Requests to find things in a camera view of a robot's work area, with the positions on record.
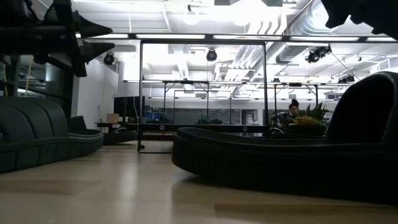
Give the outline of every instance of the woman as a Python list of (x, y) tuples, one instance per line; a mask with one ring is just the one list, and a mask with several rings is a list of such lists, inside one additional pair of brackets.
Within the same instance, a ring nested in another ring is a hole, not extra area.
[(292, 100), (292, 103), (289, 105), (289, 112), (286, 112), (283, 121), (283, 129), (286, 130), (287, 126), (291, 123), (294, 123), (294, 120), (299, 115), (299, 102), (295, 99)]

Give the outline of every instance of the white ceiling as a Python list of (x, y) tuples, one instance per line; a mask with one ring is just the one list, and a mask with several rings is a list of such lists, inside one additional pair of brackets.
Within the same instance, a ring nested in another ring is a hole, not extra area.
[[(297, 5), (293, 8), (287, 9), (287, 20), (289, 21), (294, 17), (301, 8), (308, 3), (308, 0), (296, 0)], [(33, 0), (35, 10), (43, 15), (45, 6), (50, 6), (52, 0)], [(96, 2), (74, 2), (72, 0), (72, 7), (86, 19), (108, 26), (114, 32), (174, 32), (174, 33), (218, 33), (218, 34), (243, 34), (249, 29), (247, 26), (237, 26), (232, 20), (234, 17), (247, 17), (251, 14), (258, 14), (253, 18), (259, 21), (264, 20), (264, 16), (269, 14), (261, 14), (261, 10), (250, 11), (242, 8), (231, 17), (224, 13), (229, 10), (227, 6), (214, 7), (213, 1), (202, 1), (204, 7), (193, 8), (194, 12), (198, 15), (188, 14), (185, 5), (159, 7), (159, 5), (148, 4), (110, 4), (104, 1), (97, 0)], [(187, 18), (198, 19), (195, 25), (189, 25), (186, 21)], [(370, 35), (371, 27), (360, 24), (355, 25), (350, 20), (334, 31), (335, 35)], [(118, 45), (131, 45), (130, 41), (115, 40)], [(172, 73), (172, 70), (178, 70), (177, 61), (173, 54), (169, 54), (166, 47), (152, 48), (144, 47), (144, 73), (157, 74), (157, 73)], [(240, 46), (212, 46), (218, 52), (218, 61), (234, 60)], [(342, 61), (344, 66), (337, 61), (332, 55), (320, 60), (318, 63), (310, 64), (304, 60), (307, 52), (299, 55), (292, 62), (294, 65), (288, 67), (280, 65), (267, 66), (267, 74), (269, 77), (272, 75), (279, 75), (278, 71), (285, 72), (286, 75), (280, 79), (287, 79), (292, 77), (295, 81), (308, 80), (310, 77), (331, 77), (332, 75), (339, 74), (347, 68), (358, 67), (358, 75), (369, 75), (369, 66), (371, 62), (366, 62), (378, 55), (396, 55), (398, 54), (398, 46), (394, 44), (332, 44), (333, 53)], [(187, 67), (190, 70), (210, 70), (214, 71), (217, 62), (208, 63), (205, 59), (206, 52), (195, 52), (195, 55), (189, 53), (186, 56)], [(363, 56), (362, 62), (358, 62), (357, 55)]]
[[(33, 0), (34, 8), (44, 15), (45, 7), (49, 7), (52, 0)], [(104, 3), (83, 2), (72, 0), (72, 8), (77, 10), (81, 16), (113, 29), (118, 32), (174, 32), (174, 33), (219, 33), (219, 34), (243, 34), (248, 26), (237, 26), (232, 22), (235, 18), (242, 20), (245, 17), (253, 17), (252, 20), (263, 20), (267, 14), (259, 9), (249, 8), (244, 10), (240, 7), (229, 14), (230, 6), (214, 6), (214, 1), (200, 1), (202, 7), (193, 7), (192, 14), (187, 14), (186, 4), (175, 6), (163, 6), (159, 4), (146, 3)], [(288, 19), (308, 2), (308, 0), (296, 0), (297, 5), (286, 9)], [(184, 20), (197, 19), (195, 25), (189, 25)]]

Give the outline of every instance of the wooden floor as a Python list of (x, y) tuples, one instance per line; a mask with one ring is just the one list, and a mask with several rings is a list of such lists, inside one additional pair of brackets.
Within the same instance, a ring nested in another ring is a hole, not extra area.
[[(170, 142), (147, 142), (170, 147)], [(0, 175), (1, 224), (398, 223), (392, 207), (215, 187), (132, 145)]]

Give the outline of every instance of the desk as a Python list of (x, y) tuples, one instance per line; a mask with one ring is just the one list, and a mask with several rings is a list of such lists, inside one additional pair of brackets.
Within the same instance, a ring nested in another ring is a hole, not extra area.
[(144, 140), (172, 141), (173, 135), (178, 128), (202, 128), (222, 133), (266, 133), (267, 126), (248, 126), (248, 125), (223, 125), (223, 124), (140, 124), (137, 134), (138, 147), (140, 153), (170, 154), (171, 151), (146, 151), (141, 146)]
[(95, 123), (98, 128), (108, 128), (108, 133), (114, 132), (118, 128), (126, 128), (129, 131), (137, 131), (138, 124), (136, 123), (126, 123), (122, 125), (122, 122), (119, 123)]

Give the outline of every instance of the spotlight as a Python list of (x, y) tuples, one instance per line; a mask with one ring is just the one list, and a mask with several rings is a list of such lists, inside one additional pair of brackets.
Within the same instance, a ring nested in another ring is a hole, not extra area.
[(347, 83), (347, 79), (346, 78), (341, 78), (338, 80), (337, 83)]
[(331, 53), (330, 45), (327, 47), (317, 47), (315, 50), (310, 50), (310, 54), (307, 57), (305, 57), (305, 60), (308, 63), (315, 63), (330, 53)]
[(206, 59), (209, 62), (214, 62), (215, 60), (217, 60), (216, 50), (215, 49), (209, 49), (209, 52), (207, 52)]
[(353, 75), (348, 76), (346, 79), (347, 79), (347, 82), (355, 82), (355, 78)]
[(115, 57), (113, 56), (113, 52), (107, 52), (104, 57), (104, 63), (106, 65), (114, 65), (116, 63)]
[(348, 75), (347, 77), (340, 78), (337, 83), (353, 83), (355, 78), (353, 75)]

